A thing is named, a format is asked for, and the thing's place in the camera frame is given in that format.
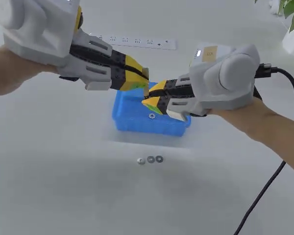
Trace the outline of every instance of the black wire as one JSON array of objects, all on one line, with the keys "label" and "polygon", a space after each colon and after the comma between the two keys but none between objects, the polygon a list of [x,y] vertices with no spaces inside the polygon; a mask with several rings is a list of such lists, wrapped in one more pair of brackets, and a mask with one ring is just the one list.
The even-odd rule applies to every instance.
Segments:
[{"label": "black wire", "polygon": [[[294,89],[294,78],[292,77],[292,75],[290,75],[288,72],[286,72],[283,69],[280,68],[272,68],[272,73],[281,73],[284,76],[286,76],[289,81],[291,82],[293,89]],[[234,235],[238,235],[240,233],[240,231],[242,230],[245,222],[247,221],[250,213],[254,210],[254,208],[256,207],[256,205],[258,204],[258,202],[260,201],[260,199],[263,197],[263,195],[265,194],[265,192],[267,191],[267,189],[270,187],[270,185],[273,183],[273,181],[275,180],[275,178],[280,174],[280,172],[282,171],[282,169],[285,167],[286,162],[283,161],[281,163],[281,165],[279,166],[279,168],[276,170],[276,172],[271,176],[271,178],[268,180],[268,182],[266,183],[266,185],[264,186],[264,188],[261,190],[261,192],[259,193],[259,195],[256,197],[256,199],[254,200],[254,202],[251,204],[251,206],[249,207],[248,211],[246,212],[246,214],[244,215],[241,223],[239,224],[236,232],[234,233]]]}]

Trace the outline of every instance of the yellow label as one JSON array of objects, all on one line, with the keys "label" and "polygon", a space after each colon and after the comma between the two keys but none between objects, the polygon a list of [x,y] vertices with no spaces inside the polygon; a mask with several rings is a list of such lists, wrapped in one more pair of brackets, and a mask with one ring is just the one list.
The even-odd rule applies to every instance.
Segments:
[{"label": "yellow label", "polygon": [[203,62],[215,62],[217,57],[218,46],[205,47],[202,55]]}]

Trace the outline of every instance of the human hand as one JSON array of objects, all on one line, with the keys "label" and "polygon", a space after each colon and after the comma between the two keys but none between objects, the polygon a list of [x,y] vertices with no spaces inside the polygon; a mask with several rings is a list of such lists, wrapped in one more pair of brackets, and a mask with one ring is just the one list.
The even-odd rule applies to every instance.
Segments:
[{"label": "human hand", "polygon": [[15,91],[25,81],[44,71],[57,73],[54,66],[23,59],[6,47],[0,47],[0,95]]}]

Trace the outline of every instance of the metal nut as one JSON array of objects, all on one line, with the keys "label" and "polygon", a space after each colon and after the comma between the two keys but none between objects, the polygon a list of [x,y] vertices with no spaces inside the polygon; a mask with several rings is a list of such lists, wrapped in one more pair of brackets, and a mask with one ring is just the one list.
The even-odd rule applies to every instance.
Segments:
[{"label": "metal nut", "polygon": [[155,114],[149,114],[149,118],[150,119],[155,119],[156,118],[156,115]]},{"label": "metal nut", "polygon": [[147,157],[147,162],[149,162],[149,163],[154,163],[156,160],[155,160],[155,158],[153,157],[153,156],[149,156],[149,157]]},{"label": "metal nut", "polygon": [[162,163],[163,162],[163,157],[162,156],[157,156],[156,157],[156,161],[158,162],[158,163]]},{"label": "metal nut", "polygon": [[137,163],[139,165],[144,165],[146,163],[146,161],[145,161],[145,159],[139,158],[139,159],[137,159]]}]

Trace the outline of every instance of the cable connector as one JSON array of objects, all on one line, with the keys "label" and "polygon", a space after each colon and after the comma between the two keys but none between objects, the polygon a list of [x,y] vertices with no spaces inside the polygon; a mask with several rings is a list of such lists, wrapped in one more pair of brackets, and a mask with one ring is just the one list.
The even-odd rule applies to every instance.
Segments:
[{"label": "cable connector", "polygon": [[277,67],[272,67],[271,64],[260,64],[257,71],[255,78],[265,78],[271,77],[271,74],[275,72]]}]

